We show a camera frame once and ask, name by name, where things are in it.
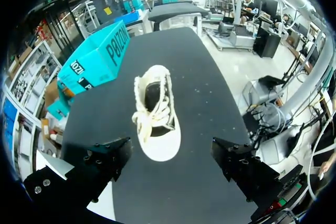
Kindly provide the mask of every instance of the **teal cardboard box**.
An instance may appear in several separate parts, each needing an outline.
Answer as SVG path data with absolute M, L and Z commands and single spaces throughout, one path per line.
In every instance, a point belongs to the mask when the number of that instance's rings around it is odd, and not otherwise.
M 114 80 L 129 42 L 123 21 L 95 32 L 73 52 L 58 78 L 74 94 Z
M 70 112 L 70 105 L 68 104 L 62 89 L 58 87 L 57 80 L 54 80 L 46 87 L 45 106 L 49 113 L 57 120 L 66 117 Z

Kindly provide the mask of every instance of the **cardboard box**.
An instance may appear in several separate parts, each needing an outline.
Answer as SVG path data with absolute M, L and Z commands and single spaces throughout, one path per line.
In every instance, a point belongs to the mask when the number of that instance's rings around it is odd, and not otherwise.
M 73 52 L 58 78 L 74 94 L 114 80 L 129 41 L 122 21 L 95 32 Z
M 46 118 L 41 119 L 41 131 L 43 140 L 49 139 L 49 120 Z
M 29 56 L 29 54 L 31 53 L 32 48 L 31 47 L 27 47 L 27 49 L 20 55 L 19 57 L 19 62 L 23 63 L 25 61 L 25 59 Z
M 19 62 L 19 60 L 15 57 L 13 63 L 11 64 L 9 70 L 8 70 L 8 75 L 9 77 L 13 80 L 16 73 L 18 72 L 19 68 L 20 68 L 21 64 Z
M 70 111 L 70 105 L 65 95 L 57 86 L 57 79 L 46 87 L 45 107 L 57 120 L 66 117 Z

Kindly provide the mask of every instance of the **black table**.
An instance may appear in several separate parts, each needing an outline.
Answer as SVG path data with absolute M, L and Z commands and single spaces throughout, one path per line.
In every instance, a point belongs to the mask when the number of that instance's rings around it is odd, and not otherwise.
M 160 22 L 182 14 L 201 13 L 202 16 L 208 15 L 208 11 L 199 8 L 191 3 L 174 3 L 168 5 L 155 6 L 149 13 L 148 20 L 154 22 L 154 31 L 160 30 Z
M 134 78 L 152 65 L 172 76 L 182 141 L 178 154 L 154 162 L 141 150 L 136 125 Z M 190 28 L 131 38 L 118 78 L 75 96 L 64 132 L 62 158 L 77 165 L 86 147 L 132 138 L 133 155 L 113 183 L 117 221 L 148 223 L 248 223 L 256 210 L 237 185 L 228 183 L 211 157 L 213 136 L 248 142 L 237 105 L 213 58 Z

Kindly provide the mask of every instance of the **computer monitor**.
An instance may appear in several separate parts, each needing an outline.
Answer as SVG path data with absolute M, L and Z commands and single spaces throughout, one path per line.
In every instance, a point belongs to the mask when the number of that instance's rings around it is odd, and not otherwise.
M 254 5 L 260 11 L 261 10 L 271 16 L 271 18 L 275 18 L 277 15 L 278 2 L 275 0 L 254 0 Z
M 298 26 L 298 32 L 301 33 L 304 36 L 307 36 L 308 29 L 306 29 L 302 24 L 299 24 L 299 26 Z

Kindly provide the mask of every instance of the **metal shelving unit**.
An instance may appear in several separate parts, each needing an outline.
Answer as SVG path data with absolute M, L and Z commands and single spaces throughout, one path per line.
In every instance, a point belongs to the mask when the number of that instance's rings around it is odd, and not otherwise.
M 41 105 L 44 102 L 44 92 L 41 92 L 43 87 L 37 87 L 37 81 L 43 79 L 45 81 L 44 88 L 49 85 L 52 80 L 57 76 L 57 73 L 61 69 L 61 64 L 51 51 L 50 47 L 45 41 L 40 42 L 34 50 L 27 56 L 26 60 L 22 63 L 18 71 L 16 72 L 12 82 L 10 84 L 3 84 L 3 100 L 2 108 L 7 99 L 12 106 L 17 109 L 15 115 L 14 126 L 11 130 L 12 134 L 12 149 L 11 156 L 14 167 L 21 174 L 22 179 L 25 179 L 29 174 L 33 172 L 34 145 L 35 144 L 35 132 L 41 131 L 41 121 L 38 118 L 38 114 Z M 18 99 L 14 94 L 14 90 L 19 82 L 27 78 L 27 86 L 22 94 L 22 97 Z M 35 94 L 34 89 L 39 90 L 38 94 Z M 30 95 L 34 94 L 38 96 L 36 106 L 31 111 L 26 108 L 27 99 Z

